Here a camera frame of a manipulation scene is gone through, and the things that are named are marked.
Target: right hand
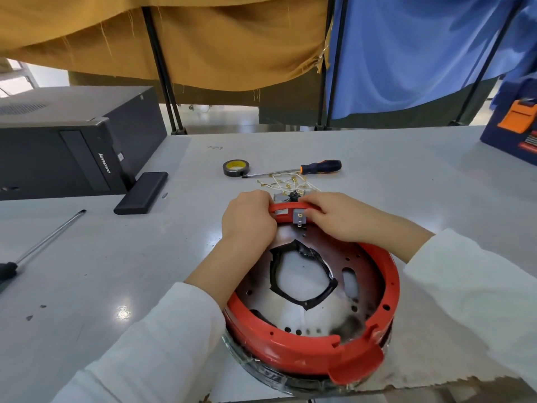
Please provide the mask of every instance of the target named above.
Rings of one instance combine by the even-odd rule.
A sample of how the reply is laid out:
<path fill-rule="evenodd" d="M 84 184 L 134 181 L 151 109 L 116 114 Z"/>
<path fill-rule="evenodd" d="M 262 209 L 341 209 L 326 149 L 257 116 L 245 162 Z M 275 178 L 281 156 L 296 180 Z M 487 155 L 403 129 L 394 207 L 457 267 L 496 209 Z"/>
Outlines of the right hand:
<path fill-rule="evenodd" d="M 301 196 L 299 202 L 321 208 L 321 212 L 306 209 L 306 218 L 344 242 L 377 244 L 382 230 L 388 228 L 390 217 L 394 217 L 340 192 L 313 192 Z"/>

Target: computer vent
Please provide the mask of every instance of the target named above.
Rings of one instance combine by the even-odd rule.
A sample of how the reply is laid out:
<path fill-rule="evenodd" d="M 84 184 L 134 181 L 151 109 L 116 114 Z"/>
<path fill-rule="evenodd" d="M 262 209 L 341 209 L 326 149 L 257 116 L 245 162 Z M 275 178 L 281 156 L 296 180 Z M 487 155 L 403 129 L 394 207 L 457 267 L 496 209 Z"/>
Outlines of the computer vent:
<path fill-rule="evenodd" d="M 47 106 L 44 103 L 11 103 L 4 106 L 0 105 L 0 116 L 5 114 L 32 113 Z"/>

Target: person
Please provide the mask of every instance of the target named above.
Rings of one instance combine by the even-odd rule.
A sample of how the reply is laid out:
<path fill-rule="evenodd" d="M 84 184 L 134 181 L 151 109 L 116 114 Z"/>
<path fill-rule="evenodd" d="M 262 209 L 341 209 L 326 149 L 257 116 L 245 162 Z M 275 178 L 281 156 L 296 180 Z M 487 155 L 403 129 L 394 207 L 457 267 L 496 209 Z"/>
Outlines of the person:
<path fill-rule="evenodd" d="M 434 235 L 342 193 L 315 192 L 299 201 L 320 208 L 305 215 L 327 234 L 375 244 L 407 263 L 405 273 L 484 340 L 492 358 L 537 387 L 536 278 L 453 230 Z M 53 402 L 184 401 L 225 330 L 221 310 L 275 237 L 270 203 L 265 191 L 232 200 L 211 253 Z"/>

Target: white long-sleeved shirt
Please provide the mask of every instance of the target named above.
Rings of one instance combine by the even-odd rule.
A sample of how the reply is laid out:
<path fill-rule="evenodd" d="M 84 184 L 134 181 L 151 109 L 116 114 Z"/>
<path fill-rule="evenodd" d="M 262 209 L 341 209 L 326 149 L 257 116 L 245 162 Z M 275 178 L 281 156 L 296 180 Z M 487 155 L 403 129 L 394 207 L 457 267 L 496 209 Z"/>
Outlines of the white long-sleeved shirt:
<path fill-rule="evenodd" d="M 449 229 L 424 244 L 404 271 L 485 341 L 493 359 L 537 390 L 537 278 Z M 207 293 L 176 283 L 53 403 L 183 402 L 224 329 Z"/>

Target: black tape roll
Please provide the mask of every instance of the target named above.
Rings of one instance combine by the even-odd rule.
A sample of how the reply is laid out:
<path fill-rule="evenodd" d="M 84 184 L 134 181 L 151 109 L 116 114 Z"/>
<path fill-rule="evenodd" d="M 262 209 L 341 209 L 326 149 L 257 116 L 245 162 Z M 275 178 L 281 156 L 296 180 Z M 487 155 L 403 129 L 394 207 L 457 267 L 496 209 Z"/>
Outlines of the black tape roll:
<path fill-rule="evenodd" d="M 225 162 L 222 169 L 229 177 L 241 177 L 250 172 L 250 164 L 245 160 L 231 160 Z"/>

